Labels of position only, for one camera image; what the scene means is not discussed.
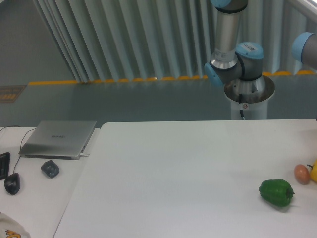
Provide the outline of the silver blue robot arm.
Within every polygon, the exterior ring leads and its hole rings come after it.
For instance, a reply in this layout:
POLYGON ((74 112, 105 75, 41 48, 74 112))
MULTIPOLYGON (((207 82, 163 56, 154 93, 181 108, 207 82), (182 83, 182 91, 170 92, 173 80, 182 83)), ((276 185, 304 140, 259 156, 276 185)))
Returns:
POLYGON ((214 85, 233 101, 269 98, 280 69, 317 67, 317 6, 307 0, 213 0, 217 11, 214 50, 204 66, 214 85))

